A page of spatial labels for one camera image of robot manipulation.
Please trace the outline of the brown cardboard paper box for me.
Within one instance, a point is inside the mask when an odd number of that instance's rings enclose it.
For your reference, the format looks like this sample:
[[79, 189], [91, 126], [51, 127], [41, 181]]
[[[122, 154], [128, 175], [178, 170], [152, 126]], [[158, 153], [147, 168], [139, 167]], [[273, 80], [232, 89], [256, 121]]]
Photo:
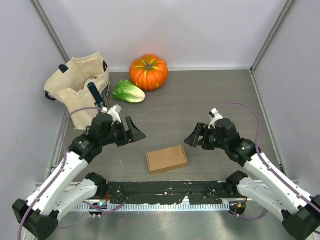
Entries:
[[146, 160], [151, 175], [166, 173], [188, 165], [185, 149], [182, 145], [148, 152]]

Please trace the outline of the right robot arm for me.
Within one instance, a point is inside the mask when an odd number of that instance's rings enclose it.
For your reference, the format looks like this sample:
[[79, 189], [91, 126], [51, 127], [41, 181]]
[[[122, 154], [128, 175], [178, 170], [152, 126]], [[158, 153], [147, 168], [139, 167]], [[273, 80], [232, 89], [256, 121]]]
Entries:
[[260, 204], [294, 239], [306, 240], [319, 228], [320, 197], [312, 196], [278, 170], [253, 141], [240, 136], [230, 119], [212, 120], [209, 125], [198, 123], [184, 143], [204, 150], [222, 149], [229, 159], [258, 177], [263, 186], [237, 171], [227, 179], [226, 193]]

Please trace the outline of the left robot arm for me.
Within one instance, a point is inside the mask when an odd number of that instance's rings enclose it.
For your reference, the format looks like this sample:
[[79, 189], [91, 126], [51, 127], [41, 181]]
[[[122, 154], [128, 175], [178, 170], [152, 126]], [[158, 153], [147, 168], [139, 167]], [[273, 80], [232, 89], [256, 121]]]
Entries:
[[118, 113], [99, 113], [86, 128], [84, 134], [72, 141], [65, 157], [49, 178], [26, 200], [17, 199], [13, 212], [21, 227], [39, 240], [46, 240], [58, 227], [63, 217], [79, 203], [95, 198], [102, 199], [108, 184], [104, 177], [89, 173], [74, 189], [64, 192], [73, 179], [93, 159], [102, 153], [103, 147], [115, 144], [122, 147], [146, 138], [126, 117], [125, 129]]

